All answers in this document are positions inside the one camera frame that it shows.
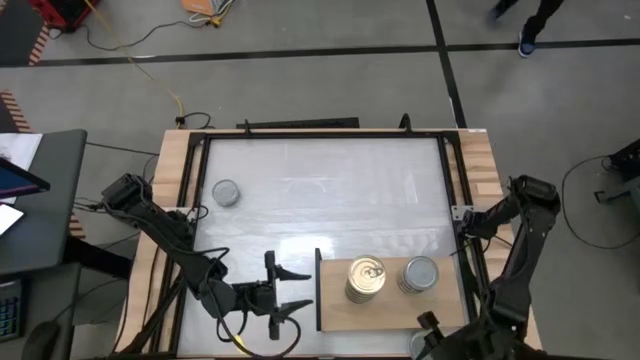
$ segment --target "sneaker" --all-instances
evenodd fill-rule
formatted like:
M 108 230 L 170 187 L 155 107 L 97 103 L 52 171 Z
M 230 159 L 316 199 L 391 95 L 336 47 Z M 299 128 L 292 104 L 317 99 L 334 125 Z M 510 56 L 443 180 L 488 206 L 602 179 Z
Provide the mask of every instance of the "sneaker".
M 518 35 L 518 54 L 526 59 L 536 50 L 536 42 L 535 40 L 523 39 L 524 38 L 522 37 L 522 31 L 520 31 L 520 34 Z

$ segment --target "gray floor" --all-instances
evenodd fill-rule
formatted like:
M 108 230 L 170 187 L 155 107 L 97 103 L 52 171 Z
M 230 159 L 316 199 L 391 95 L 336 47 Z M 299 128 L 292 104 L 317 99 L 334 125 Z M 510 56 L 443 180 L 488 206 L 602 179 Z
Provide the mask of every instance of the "gray floor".
M 497 28 L 484 14 L 492 0 L 436 0 L 448 44 L 513 42 L 537 6 L 522 1 Z M 101 10 L 128 42 L 153 26 L 187 16 L 175 1 L 112 0 Z M 98 44 L 113 45 L 95 19 Z M 47 44 L 43 59 L 119 56 L 88 47 L 84 30 Z M 566 1 L 543 41 L 640 37 L 640 2 Z M 422 0 L 238 0 L 220 29 L 162 29 L 135 55 L 274 49 L 432 45 Z M 451 53 L 469 127 L 487 128 L 503 180 L 530 174 L 560 185 L 580 160 L 611 153 L 638 138 L 640 48 Z M 363 127 L 395 127 L 409 113 L 417 127 L 453 127 L 437 53 L 202 61 L 145 65 L 183 99 L 187 112 L 207 111 L 219 128 L 250 121 L 360 117 Z M 0 69 L 0 88 L 15 94 L 37 131 L 85 128 L 95 142 L 156 152 L 173 127 L 172 99 L 130 65 Z M 141 173 L 148 156 L 88 148 L 78 196 L 97 198 L 124 172 Z M 624 201 L 595 204 L 592 192 L 615 183 L 597 162 L 568 181 L 566 206 L 580 233 L 614 244 L 637 231 Z M 133 232 L 101 215 L 80 214 L 88 240 L 106 244 Z M 118 247 L 131 255 L 135 243 Z M 640 353 L 640 243 L 602 251 L 574 239 L 561 218 L 547 241 L 532 284 L 534 311 L 550 352 L 636 359 Z M 85 272 L 83 289 L 106 281 Z M 124 284 L 81 304 L 73 358 L 101 355 L 116 333 Z

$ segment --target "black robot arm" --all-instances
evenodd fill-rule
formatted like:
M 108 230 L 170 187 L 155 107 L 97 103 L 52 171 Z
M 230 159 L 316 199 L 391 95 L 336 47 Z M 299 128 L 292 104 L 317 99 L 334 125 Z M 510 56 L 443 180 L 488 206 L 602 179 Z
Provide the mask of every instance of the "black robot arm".
M 195 225 L 179 211 L 165 212 L 151 201 L 152 190 L 144 179 L 126 174 L 102 192 L 101 206 L 111 216 L 144 231 L 181 269 L 184 283 L 193 296 L 215 319 L 229 312 L 251 311 L 269 315 L 269 337 L 279 339 L 278 326 L 294 311 L 311 304 L 301 300 L 277 305 L 276 280 L 308 280 L 310 275 L 296 274 L 275 263 L 275 253 L 265 253 L 266 281 L 227 284 L 227 267 L 220 259 L 229 251 L 218 248 L 193 251 Z M 211 259 L 205 253 L 222 252 Z
M 555 186 L 529 176 L 512 179 L 510 193 L 485 212 L 467 211 L 456 236 L 491 239 L 498 226 L 520 216 L 521 225 L 502 274 L 481 294 L 480 315 L 449 336 L 432 312 L 418 317 L 429 332 L 418 356 L 433 360 L 579 359 L 547 355 L 524 344 L 531 295 L 529 283 L 545 239 L 560 211 Z

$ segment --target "monitor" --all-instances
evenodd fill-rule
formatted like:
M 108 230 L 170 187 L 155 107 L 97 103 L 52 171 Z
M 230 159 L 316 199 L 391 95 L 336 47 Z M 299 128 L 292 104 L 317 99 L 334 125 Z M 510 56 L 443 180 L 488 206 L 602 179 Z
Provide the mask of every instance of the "monitor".
M 44 192 L 49 188 L 48 182 L 0 157 L 0 199 Z

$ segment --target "wooden board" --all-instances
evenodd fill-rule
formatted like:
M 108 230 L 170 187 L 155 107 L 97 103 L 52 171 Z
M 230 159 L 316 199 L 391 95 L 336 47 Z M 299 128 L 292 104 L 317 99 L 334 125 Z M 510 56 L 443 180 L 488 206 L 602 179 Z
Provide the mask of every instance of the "wooden board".
M 453 258 L 434 258 L 438 265 L 436 286 L 421 294 L 406 294 L 396 277 L 410 258 L 383 258 L 385 284 L 369 302 L 354 304 L 344 293 L 351 259 L 320 263 L 322 331 L 419 329 L 416 318 L 426 311 L 438 314 L 440 326 L 465 324 Z
M 452 131 L 452 129 L 414 129 L 414 131 Z M 180 181 L 182 179 L 182 172 L 185 166 L 185 159 L 187 154 L 187 147 L 189 142 L 189 135 L 193 132 L 207 132 L 217 134 L 241 134 L 244 130 L 168 130 L 165 132 L 164 140 L 162 142 L 162 149 L 160 151 L 160 157 L 158 159 L 158 165 L 155 171 L 155 180 L 153 184 L 153 200 L 160 206 L 176 206 L 178 200 L 178 194 L 180 191 Z M 254 130 L 254 132 L 309 132 L 316 131 L 315 129 L 262 129 Z M 402 132 L 403 129 L 322 129 L 322 131 L 332 132 L 354 132 L 359 131 L 363 133 L 367 132 Z M 473 202 L 478 206 L 489 207 L 502 199 L 502 195 L 496 193 L 497 186 L 501 186 L 500 178 L 496 170 L 496 164 L 493 158 L 491 150 L 491 143 L 489 142 L 489 136 L 486 130 L 482 129 L 459 129 L 462 154 L 466 165 L 467 177 L 471 187 L 471 195 Z M 462 192 L 460 187 L 460 181 L 458 180 L 458 173 L 456 170 L 456 162 L 453 157 L 453 151 L 449 145 L 447 145 L 447 154 L 449 157 L 449 163 L 451 167 L 451 176 L 454 179 L 454 191 L 457 199 L 462 199 Z M 480 184 L 493 184 L 490 188 L 490 192 L 486 186 Z M 189 182 L 188 193 L 191 195 L 195 190 L 195 178 L 192 177 Z M 513 240 L 510 226 L 503 226 L 500 228 L 498 235 L 509 241 Z M 124 348 L 127 344 L 133 340 L 133 337 L 140 331 L 142 324 L 144 323 L 143 312 L 144 306 L 147 302 L 147 290 L 149 289 L 149 278 L 151 273 L 151 267 L 153 265 L 153 255 L 155 253 L 156 246 L 151 239 L 146 235 L 140 237 L 138 243 L 138 252 L 135 259 L 135 265 L 129 281 L 129 311 L 127 313 L 126 320 L 123 318 L 121 322 L 124 322 L 124 332 L 122 339 L 120 340 L 118 349 Z M 507 260 L 509 249 L 502 245 L 499 241 L 493 241 L 485 256 L 487 258 L 487 267 L 489 270 L 489 277 L 494 279 L 500 274 L 504 263 Z M 153 272 L 153 282 L 151 284 L 151 297 L 152 300 L 149 306 L 149 314 L 155 310 L 155 304 L 160 293 L 160 282 L 156 279 L 162 278 L 165 264 L 165 254 L 160 250 L 160 255 L 156 261 L 155 269 Z M 160 350 L 168 350 L 169 342 L 167 336 L 170 331 L 170 325 L 173 320 L 173 312 L 169 312 L 166 316 L 163 327 L 163 337 L 160 342 Z M 527 344 L 534 348 L 542 348 L 540 344 L 540 338 L 538 337 L 538 330 L 535 323 L 535 318 L 531 314 L 529 320 L 528 333 L 526 338 Z

